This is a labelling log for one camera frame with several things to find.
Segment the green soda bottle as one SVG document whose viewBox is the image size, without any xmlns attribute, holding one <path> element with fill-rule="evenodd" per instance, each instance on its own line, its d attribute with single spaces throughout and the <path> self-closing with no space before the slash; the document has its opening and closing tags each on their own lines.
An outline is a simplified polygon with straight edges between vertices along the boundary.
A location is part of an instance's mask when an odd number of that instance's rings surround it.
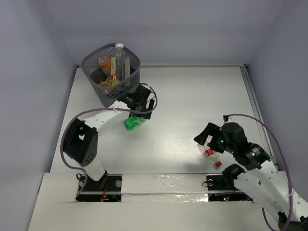
<svg viewBox="0 0 308 231">
<path fill-rule="evenodd" d="M 145 121 L 142 117 L 131 116 L 124 121 L 124 125 L 127 130 L 132 130 Z"/>
</svg>

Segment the clear bottle red label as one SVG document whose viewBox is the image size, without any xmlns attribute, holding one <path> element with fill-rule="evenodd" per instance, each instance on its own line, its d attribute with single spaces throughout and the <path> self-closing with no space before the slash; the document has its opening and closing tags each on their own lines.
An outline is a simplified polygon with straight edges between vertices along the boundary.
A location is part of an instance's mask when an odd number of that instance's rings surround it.
<svg viewBox="0 0 308 231">
<path fill-rule="evenodd" d="M 215 167 L 220 168 L 222 165 L 219 156 L 220 153 L 212 150 L 210 147 L 208 147 L 206 144 L 203 145 L 204 148 L 204 156 L 207 158 L 207 160 Z"/>
</svg>

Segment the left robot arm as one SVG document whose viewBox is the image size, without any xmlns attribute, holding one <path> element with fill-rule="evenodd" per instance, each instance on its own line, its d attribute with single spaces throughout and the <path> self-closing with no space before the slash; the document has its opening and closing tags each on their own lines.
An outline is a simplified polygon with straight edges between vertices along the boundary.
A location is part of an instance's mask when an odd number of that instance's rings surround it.
<svg viewBox="0 0 308 231">
<path fill-rule="evenodd" d="M 119 97 L 111 106 L 90 109 L 71 119 L 61 138 L 60 155 L 68 168 L 82 172 L 78 193 L 87 183 L 96 190 L 107 185 L 108 173 L 97 157 L 99 136 L 133 116 L 150 119 L 157 104 L 153 87 L 141 83 L 134 92 Z"/>
</svg>

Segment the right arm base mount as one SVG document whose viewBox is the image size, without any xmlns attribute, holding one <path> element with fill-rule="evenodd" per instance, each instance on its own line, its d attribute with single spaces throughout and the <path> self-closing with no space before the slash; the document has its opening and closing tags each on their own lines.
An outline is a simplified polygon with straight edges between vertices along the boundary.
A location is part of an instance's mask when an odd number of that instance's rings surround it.
<svg viewBox="0 0 308 231">
<path fill-rule="evenodd" d="M 202 186 L 207 189 L 210 202 L 253 201 L 250 196 L 236 189 L 222 174 L 207 174 Z"/>
</svg>

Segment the tall orange juice bottle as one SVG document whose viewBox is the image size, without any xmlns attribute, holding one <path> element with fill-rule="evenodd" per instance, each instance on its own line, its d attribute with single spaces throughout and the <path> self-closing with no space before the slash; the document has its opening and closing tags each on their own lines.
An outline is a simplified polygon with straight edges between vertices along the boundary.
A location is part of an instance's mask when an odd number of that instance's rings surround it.
<svg viewBox="0 0 308 231">
<path fill-rule="evenodd" d="M 104 75 L 106 76 L 105 80 L 101 80 L 98 85 L 103 87 L 110 87 L 117 84 L 117 79 L 114 78 L 115 76 L 111 73 L 111 59 L 108 55 L 101 56 L 98 61 L 98 65 L 100 69 L 103 71 Z"/>
</svg>

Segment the large clear water bottle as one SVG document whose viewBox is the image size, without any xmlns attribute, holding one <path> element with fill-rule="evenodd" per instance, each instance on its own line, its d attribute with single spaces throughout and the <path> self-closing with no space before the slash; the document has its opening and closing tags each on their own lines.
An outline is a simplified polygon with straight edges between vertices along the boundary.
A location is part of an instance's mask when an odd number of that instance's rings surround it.
<svg viewBox="0 0 308 231">
<path fill-rule="evenodd" d="M 115 65 L 116 65 L 116 76 L 119 81 L 122 82 L 130 76 L 130 59 L 129 55 L 124 50 L 122 43 L 115 45 Z"/>
</svg>

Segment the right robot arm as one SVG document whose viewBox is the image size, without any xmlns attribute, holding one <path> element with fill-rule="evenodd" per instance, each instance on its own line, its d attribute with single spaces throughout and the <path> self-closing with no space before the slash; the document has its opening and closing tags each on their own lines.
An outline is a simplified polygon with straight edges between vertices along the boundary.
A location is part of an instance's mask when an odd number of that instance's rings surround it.
<svg viewBox="0 0 308 231">
<path fill-rule="evenodd" d="M 267 152 L 249 142 L 244 129 L 235 122 L 221 127 L 208 123 L 194 141 L 214 153 L 230 153 L 235 163 L 222 172 L 225 188 L 236 188 L 248 195 L 277 222 L 282 231 L 308 229 L 308 203 L 283 177 Z"/>
</svg>

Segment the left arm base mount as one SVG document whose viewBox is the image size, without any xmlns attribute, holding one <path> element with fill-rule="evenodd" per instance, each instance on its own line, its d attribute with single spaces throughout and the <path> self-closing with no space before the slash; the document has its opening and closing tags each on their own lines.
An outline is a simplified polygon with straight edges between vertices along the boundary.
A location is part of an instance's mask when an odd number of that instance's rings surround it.
<svg viewBox="0 0 308 231">
<path fill-rule="evenodd" d="M 76 200 L 78 202 L 121 202 L 122 176 L 109 175 L 106 184 L 101 189 L 94 181 L 88 179 Z"/>
</svg>

